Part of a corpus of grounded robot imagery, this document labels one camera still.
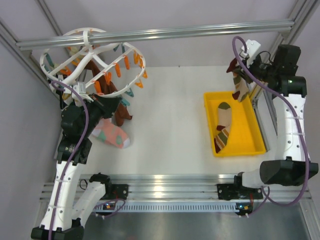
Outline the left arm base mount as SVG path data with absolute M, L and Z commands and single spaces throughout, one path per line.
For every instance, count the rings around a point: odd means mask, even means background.
M 126 200 L 129 194 L 128 184 L 113 184 L 109 198 L 111 200 L 123 199 Z

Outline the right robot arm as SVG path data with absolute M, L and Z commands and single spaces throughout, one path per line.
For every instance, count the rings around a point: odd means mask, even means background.
M 238 174 L 241 181 L 233 185 L 238 198 L 246 198 L 252 189 L 281 185 L 301 186 L 304 192 L 308 180 L 319 172 L 319 165 L 311 162 L 304 131 L 304 107 L 307 83 L 297 76 L 297 62 L 301 49 L 295 45 L 278 46 L 274 59 L 262 62 L 259 43 L 245 43 L 241 53 L 235 54 L 245 80 L 252 80 L 272 95 L 276 114 L 276 152 L 273 160 L 263 161 L 254 171 Z

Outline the white round clip hanger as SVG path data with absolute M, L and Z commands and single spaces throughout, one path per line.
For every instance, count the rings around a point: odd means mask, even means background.
M 42 72 L 53 84 L 51 89 L 66 84 L 73 87 L 83 99 L 91 99 L 87 89 L 94 86 L 99 96 L 114 98 L 127 94 L 133 96 L 133 86 L 143 88 L 143 79 L 148 78 L 146 59 L 142 52 L 135 46 L 127 43 L 110 43 L 98 45 L 90 40 L 93 34 L 104 33 L 99 28 L 76 28 L 65 33 L 66 37 L 80 37 L 83 43 L 76 46 L 67 44 L 69 58 L 63 63 L 55 63 L 51 59 L 49 50 L 45 49 L 40 56 L 39 64 Z M 116 75 L 121 78 L 121 66 L 126 70 L 131 69 L 131 64 L 139 67 L 139 72 L 132 80 L 127 81 L 121 89 L 116 89 L 112 78 Z

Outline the tan brown sock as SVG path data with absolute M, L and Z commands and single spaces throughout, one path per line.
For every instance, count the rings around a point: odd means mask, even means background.
M 245 80 L 241 76 L 241 66 L 238 64 L 236 58 L 230 62 L 226 73 L 232 73 L 233 76 L 235 90 L 232 93 L 232 98 L 241 103 L 247 97 L 249 89 Z

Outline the pink patterned sock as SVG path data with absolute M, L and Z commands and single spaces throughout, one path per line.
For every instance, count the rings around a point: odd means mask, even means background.
M 131 143 L 129 136 L 120 127 L 114 125 L 110 118 L 102 118 L 91 135 L 105 144 L 113 145 L 119 149 L 125 149 Z

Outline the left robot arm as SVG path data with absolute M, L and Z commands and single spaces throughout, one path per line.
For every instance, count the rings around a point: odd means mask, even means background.
M 75 200 L 80 177 L 92 147 L 90 134 L 101 119 L 116 112 L 121 99 L 91 94 L 92 101 L 70 104 L 61 112 L 62 138 L 57 148 L 56 174 L 50 201 L 33 240 L 81 240 L 86 222 L 100 199 L 113 194 L 108 175 L 94 174 L 82 196 Z

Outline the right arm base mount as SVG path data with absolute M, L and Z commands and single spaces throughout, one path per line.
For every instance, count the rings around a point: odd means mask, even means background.
M 258 188 L 248 188 L 234 183 L 219 183 L 217 193 L 219 200 L 262 200 L 263 194 Z

